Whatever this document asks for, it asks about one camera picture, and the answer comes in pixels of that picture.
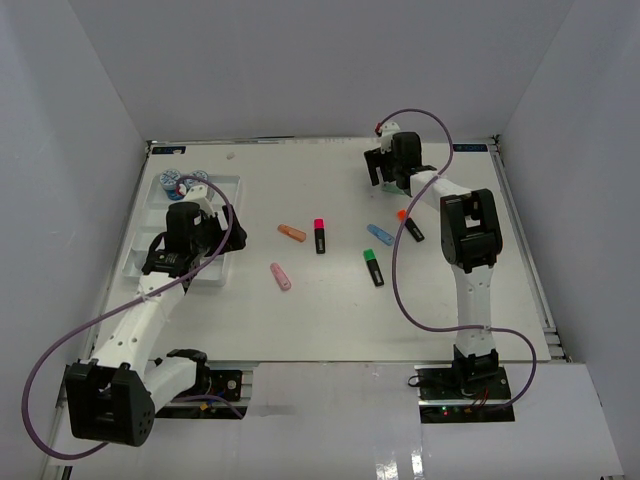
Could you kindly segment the blue lidded jar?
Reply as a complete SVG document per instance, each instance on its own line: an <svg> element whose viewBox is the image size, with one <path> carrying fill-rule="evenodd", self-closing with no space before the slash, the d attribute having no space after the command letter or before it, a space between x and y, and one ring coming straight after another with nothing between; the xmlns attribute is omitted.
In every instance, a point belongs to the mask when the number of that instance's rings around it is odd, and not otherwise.
<svg viewBox="0 0 640 480"><path fill-rule="evenodd" d="M167 169L159 174L159 184L165 195L172 201L183 198L183 194L180 192L180 178L181 172L176 169Z"/></svg>
<svg viewBox="0 0 640 480"><path fill-rule="evenodd" d="M208 180L209 179L209 175L207 172L205 172L204 170L194 170L190 173L191 177L195 177L198 178L200 180Z"/></svg>

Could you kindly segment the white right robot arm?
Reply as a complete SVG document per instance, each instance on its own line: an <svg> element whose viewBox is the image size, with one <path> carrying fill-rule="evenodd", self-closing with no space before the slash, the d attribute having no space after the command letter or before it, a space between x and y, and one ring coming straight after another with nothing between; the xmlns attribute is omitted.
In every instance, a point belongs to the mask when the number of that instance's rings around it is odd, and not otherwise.
<svg viewBox="0 0 640 480"><path fill-rule="evenodd" d="M458 318L447 386L463 398L475 398L499 368L490 331L490 287L503 239L493 193L460 186L424 165L415 132L389 122L376 135L380 146L364 153L371 183L393 183L439 213L441 249L454 275Z"/></svg>

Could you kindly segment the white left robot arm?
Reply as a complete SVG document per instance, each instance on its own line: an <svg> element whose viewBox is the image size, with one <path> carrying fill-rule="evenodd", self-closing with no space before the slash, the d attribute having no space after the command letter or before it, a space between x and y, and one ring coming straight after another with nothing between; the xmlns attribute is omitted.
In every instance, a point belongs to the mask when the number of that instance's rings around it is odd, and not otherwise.
<svg viewBox="0 0 640 480"><path fill-rule="evenodd" d="M174 349L155 366L153 347L199 267L242 250L247 234L233 207L214 211L193 201L169 206L166 228L149 246L138 284L140 303L125 311L109 339L67 371L65 390L74 437L140 446L155 415L179 396L199 399L211 387L207 355Z"/></svg>

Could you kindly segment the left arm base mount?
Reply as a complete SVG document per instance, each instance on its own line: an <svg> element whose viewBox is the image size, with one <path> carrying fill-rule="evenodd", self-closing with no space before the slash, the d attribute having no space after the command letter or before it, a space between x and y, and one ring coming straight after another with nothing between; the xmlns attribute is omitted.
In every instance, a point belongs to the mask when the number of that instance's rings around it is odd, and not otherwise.
<svg viewBox="0 0 640 480"><path fill-rule="evenodd" d="M196 382L180 393L179 399L206 396L204 400L178 402L165 406L157 418L188 420L241 420L247 407L240 406L243 372L228 368L212 368L204 352L194 349L174 349L168 358L183 358L196 363Z"/></svg>

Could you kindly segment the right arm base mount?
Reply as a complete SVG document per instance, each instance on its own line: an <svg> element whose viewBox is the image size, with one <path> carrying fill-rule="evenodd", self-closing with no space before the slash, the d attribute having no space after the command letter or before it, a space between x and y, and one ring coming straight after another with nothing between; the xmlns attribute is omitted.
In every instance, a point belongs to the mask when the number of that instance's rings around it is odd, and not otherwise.
<svg viewBox="0 0 640 480"><path fill-rule="evenodd" d="M503 367L493 377L463 384L446 368L417 368L407 385L415 388L422 424L512 423L511 389Z"/></svg>

